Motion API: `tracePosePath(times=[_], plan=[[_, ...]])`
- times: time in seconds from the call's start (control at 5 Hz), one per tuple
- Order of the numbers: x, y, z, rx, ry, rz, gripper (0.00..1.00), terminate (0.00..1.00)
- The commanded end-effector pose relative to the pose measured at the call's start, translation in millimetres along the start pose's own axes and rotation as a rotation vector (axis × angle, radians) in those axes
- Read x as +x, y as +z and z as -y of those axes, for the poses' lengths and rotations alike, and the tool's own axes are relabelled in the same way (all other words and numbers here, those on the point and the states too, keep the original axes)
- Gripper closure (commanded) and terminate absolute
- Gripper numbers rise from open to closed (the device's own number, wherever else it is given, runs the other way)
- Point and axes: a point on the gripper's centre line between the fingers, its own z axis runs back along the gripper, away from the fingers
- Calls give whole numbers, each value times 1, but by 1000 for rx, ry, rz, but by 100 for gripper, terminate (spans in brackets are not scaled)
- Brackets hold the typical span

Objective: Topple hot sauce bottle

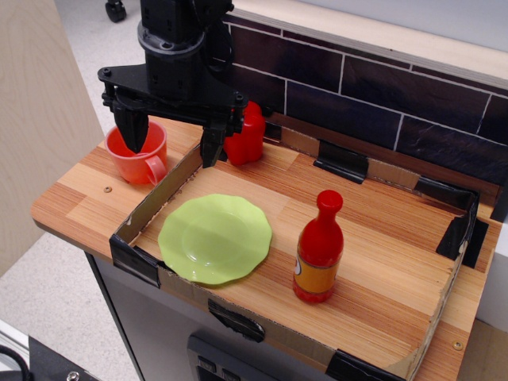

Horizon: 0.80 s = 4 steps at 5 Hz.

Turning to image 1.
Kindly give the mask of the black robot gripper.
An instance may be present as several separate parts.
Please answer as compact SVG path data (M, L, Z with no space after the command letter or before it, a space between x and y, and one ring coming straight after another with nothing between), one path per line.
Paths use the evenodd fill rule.
M105 86L104 105L114 113L126 147L140 153L148 135L149 115L204 125L202 167L213 167L226 135L242 130L247 98L214 77L202 40L193 44L158 40L142 46L145 63L98 71Z

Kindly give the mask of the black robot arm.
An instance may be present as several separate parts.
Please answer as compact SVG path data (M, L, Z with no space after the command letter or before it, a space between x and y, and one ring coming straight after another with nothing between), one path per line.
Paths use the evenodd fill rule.
M149 117L183 121L203 128L202 165L212 167L226 138L242 130L248 99L217 78L234 54L214 66L207 52L213 31L232 46L222 18L233 9L231 1L141 2L137 36L145 62L98 71L103 103L130 151L141 151Z

